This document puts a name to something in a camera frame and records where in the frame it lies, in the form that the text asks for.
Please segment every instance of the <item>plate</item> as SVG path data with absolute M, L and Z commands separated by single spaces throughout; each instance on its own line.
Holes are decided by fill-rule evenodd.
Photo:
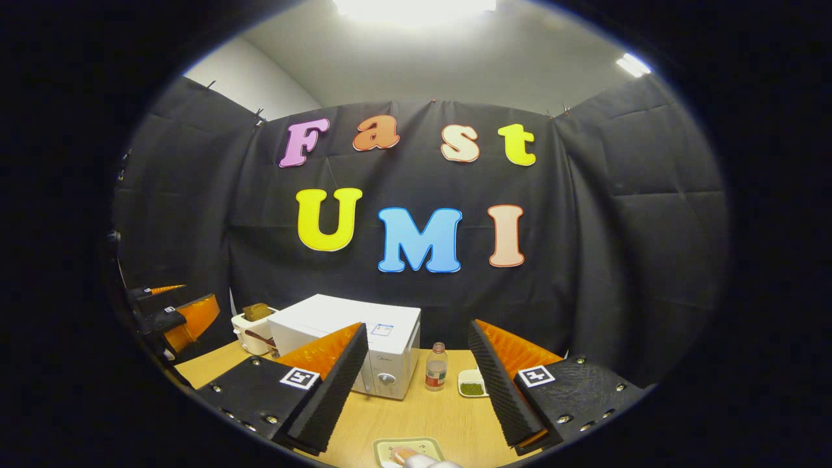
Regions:
M 444 461 L 445 455 L 442 449 L 439 448 L 439 443 L 430 437 L 410 437 L 407 439 L 378 439 L 373 442 L 373 453 L 375 454 L 375 464 L 379 468 L 388 468 L 388 466 L 401 465 L 394 462 L 390 458 L 390 452 L 394 447 L 408 447 L 413 449 L 416 453 L 424 453 L 425 455 L 435 459 L 436 461 Z

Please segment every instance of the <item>glass bottle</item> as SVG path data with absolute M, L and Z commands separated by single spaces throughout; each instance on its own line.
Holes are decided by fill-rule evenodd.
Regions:
M 436 342 L 428 353 L 424 385 L 429 391 L 440 391 L 445 387 L 445 375 L 448 374 L 448 354 L 445 344 Z

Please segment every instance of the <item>ceiling light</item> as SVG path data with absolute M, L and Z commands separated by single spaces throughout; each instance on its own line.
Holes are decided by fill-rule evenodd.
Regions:
M 497 0 L 333 0 L 338 12 L 354 19 L 418 26 L 494 11 Z
M 644 62 L 629 53 L 625 53 L 624 58 L 619 58 L 616 63 L 636 78 L 651 72 L 650 68 Z

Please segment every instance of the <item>bottle label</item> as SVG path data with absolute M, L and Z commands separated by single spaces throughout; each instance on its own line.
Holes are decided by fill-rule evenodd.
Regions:
M 433 372 L 428 370 L 424 376 L 424 383 L 427 384 L 427 386 L 442 386 L 445 383 L 446 373 L 446 371 Z

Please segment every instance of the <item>white microwave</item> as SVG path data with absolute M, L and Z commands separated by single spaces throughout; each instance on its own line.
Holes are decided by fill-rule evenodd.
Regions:
M 281 355 L 357 321 L 369 351 L 353 390 L 402 400 L 416 370 L 421 309 L 318 294 L 267 317 Z

